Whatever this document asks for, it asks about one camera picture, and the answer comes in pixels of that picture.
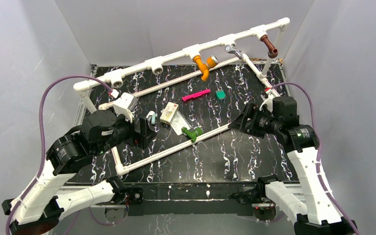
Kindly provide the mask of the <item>green plastic faucet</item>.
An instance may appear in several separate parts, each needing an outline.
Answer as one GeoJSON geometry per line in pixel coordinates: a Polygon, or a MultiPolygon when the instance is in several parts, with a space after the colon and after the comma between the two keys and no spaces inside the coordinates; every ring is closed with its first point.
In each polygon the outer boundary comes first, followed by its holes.
{"type": "Polygon", "coordinates": [[[203,131],[200,127],[195,129],[188,129],[186,127],[181,128],[182,133],[187,136],[191,142],[196,142],[197,137],[203,134],[203,131]]]}

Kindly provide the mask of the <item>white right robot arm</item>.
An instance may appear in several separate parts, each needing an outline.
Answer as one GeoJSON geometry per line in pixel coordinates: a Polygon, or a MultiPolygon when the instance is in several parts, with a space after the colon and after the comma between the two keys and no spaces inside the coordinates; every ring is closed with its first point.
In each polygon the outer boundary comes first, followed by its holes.
{"type": "Polygon", "coordinates": [[[273,135],[283,146],[297,173],[304,201],[291,193],[276,176],[259,177],[254,189],[233,193],[230,197],[249,203],[270,201],[279,206],[294,226],[297,235],[354,235],[356,224],[336,205],[318,158],[320,142],[309,125],[302,125],[297,102],[289,96],[272,99],[272,109],[262,103],[247,104],[229,124],[230,129],[264,138],[273,135]]]}

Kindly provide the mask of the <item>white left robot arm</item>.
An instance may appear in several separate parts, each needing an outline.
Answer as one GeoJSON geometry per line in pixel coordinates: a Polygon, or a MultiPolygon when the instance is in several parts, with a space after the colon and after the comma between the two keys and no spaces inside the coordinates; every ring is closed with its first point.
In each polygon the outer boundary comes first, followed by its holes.
{"type": "Polygon", "coordinates": [[[156,137],[146,117],[139,125],[124,115],[98,110],[85,117],[81,125],[71,128],[49,148],[42,150],[36,176],[14,199],[4,200],[8,235],[41,235],[54,228],[73,212],[104,202],[120,204],[127,189],[118,176],[74,193],[59,195],[58,190],[93,158],[121,143],[147,148],[156,137]]]}

